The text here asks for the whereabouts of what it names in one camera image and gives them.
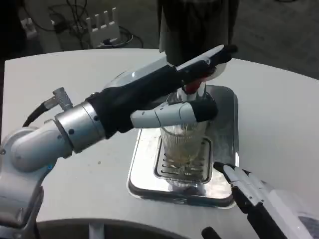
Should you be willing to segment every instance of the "coffee machine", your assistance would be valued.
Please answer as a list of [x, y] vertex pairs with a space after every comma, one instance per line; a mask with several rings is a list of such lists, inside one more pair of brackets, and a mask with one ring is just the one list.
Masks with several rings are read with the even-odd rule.
[[[158, 0], [160, 51], [178, 66], [217, 45], [229, 44], [237, 8], [238, 0]], [[209, 79], [199, 79], [167, 98], [180, 102], [210, 97], [217, 103], [218, 115], [207, 122], [196, 158], [181, 162], [169, 157], [163, 130], [140, 130], [127, 181], [132, 195], [180, 204], [233, 206], [230, 185], [212, 165], [218, 161], [239, 166], [237, 97], [227, 87], [204, 82]]]

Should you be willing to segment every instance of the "clear glass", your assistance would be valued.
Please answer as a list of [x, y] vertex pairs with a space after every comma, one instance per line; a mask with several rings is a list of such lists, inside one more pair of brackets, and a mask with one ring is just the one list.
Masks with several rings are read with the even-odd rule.
[[162, 127], [160, 133], [166, 157], [179, 163], [194, 160], [200, 151], [207, 124], [205, 121]]

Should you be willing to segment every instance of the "black cable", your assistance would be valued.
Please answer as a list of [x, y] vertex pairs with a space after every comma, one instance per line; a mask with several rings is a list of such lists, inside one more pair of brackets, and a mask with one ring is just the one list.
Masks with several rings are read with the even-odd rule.
[[37, 26], [38, 28], [40, 28], [40, 29], [43, 30], [43, 31], [52, 31], [52, 32], [55, 32], [55, 29], [46, 29], [46, 28], [40, 26], [40, 25], [32, 18], [32, 16], [30, 15], [30, 13], [28, 12], [28, 10], [26, 9], [24, 2], [22, 3], [22, 7], [23, 7], [25, 13], [28, 15], [28, 17], [32, 20], [32, 22], [33, 22], [33, 24], [34, 24], [35, 26]]
[[[71, 5], [72, 5], [73, 7], [79, 7], [79, 8], [82, 9], [82, 12], [81, 12], [80, 16], [85, 13], [85, 15], [86, 15], [87, 17], [89, 17], [89, 13], [88, 13], [88, 11], [87, 11], [87, 9], [86, 9], [87, 0], [86, 0], [86, 3], [85, 3], [83, 6], [82, 6], [82, 5], [79, 5], [79, 4], [77, 4], [77, 5], [71, 4]], [[62, 4], [51, 5], [49, 8], [56, 8], [56, 7], [61, 7], [61, 6], [67, 6], [67, 7], [69, 7], [68, 4], [62, 3]]]
[[124, 28], [122, 26], [119, 26], [119, 27], [120, 27], [120, 29], [122, 29], [123, 31], [128, 33], [129, 35], [132, 35], [133, 37], [137, 38], [140, 41], [140, 43], [141, 43], [141, 48], [144, 48], [144, 42], [139, 36], [136, 36], [135, 34], [131, 33], [129, 30], [127, 30], [126, 28]]
[[73, 16], [74, 22], [75, 22], [76, 27], [77, 27], [77, 35], [76, 35], [76, 37], [77, 37], [77, 39], [79, 40], [81, 49], [84, 49], [83, 42], [82, 42], [82, 37], [80, 36], [81, 33], [80, 33], [79, 24], [78, 24], [78, 20], [77, 20], [76, 14], [75, 14], [75, 12], [74, 12], [74, 9], [73, 9], [73, 7], [72, 7], [70, 1], [69, 1], [69, 0], [66, 0], [66, 3], [68, 4], [68, 6], [69, 6], [70, 9], [71, 9], [72, 16]]
[[26, 119], [23, 124], [23, 127], [29, 126], [33, 121], [35, 121], [40, 115], [44, 112], [47, 112], [48, 109], [45, 107], [44, 102], [40, 104]]

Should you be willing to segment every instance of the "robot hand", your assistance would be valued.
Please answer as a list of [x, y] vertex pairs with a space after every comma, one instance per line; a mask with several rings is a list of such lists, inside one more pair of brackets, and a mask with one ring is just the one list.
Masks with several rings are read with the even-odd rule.
[[[1, 144], [0, 238], [24, 238], [36, 225], [44, 193], [41, 184], [58, 158], [68, 158], [134, 127], [212, 120], [217, 114], [214, 100], [139, 110], [196, 79], [218, 73], [218, 65], [231, 60], [234, 51], [236, 47], [220, 45], [177, 67], [162, 53], [159, 60], [116, 79], [116, 87], [107, 87], [75, 107], [59, 92], [42, 103], [27, 119], [26, 127], [8, 135]], [[65, 106], [65, 112], [40, 128], [27, 127], [58, 103]]]
[[169, 65], [164, 54], [145, 67], [124, 73], [112, 82], [116, 87], [108, 86], [86, 101], [99, 116], [106, 138], [132, 128], [156, 128], [213, 119], [217, 115], [214, 100], [162, 105], [150, 111], [138, 110], [196, 79], [220, 74], [217, 66], [231, 60], [231, 54], [236, 50], [235, 46], [220, 45], [178, 67]]
[[[319, 218], [297, 195], [274, 189], [253, 173], [230, 164], [215, 162], [213, 167], [231, 184], [234, 200], [260, 239], [319, 238]], [[203, 230], [202, 235], [204, 239], [219, 238], [212, 228]]]

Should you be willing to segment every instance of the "stainless steel tray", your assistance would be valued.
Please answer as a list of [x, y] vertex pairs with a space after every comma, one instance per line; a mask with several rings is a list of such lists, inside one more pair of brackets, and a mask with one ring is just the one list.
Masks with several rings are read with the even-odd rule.
[[[212, 142], [211, 160], [239, 166], [237, 97], [231, 89], [222, 86], [207, 86], [206, 91], [216, 100], [219, 109], [218, 116], [206, 130]], [[128, 190], [132, 195], [191, 205], [232, 206], [230, 185], [213, 168], [208, 182], [203, 183], [174, 183], [156, 175], [159, 144], [159, 128], [140, 130], [128, 176]]]

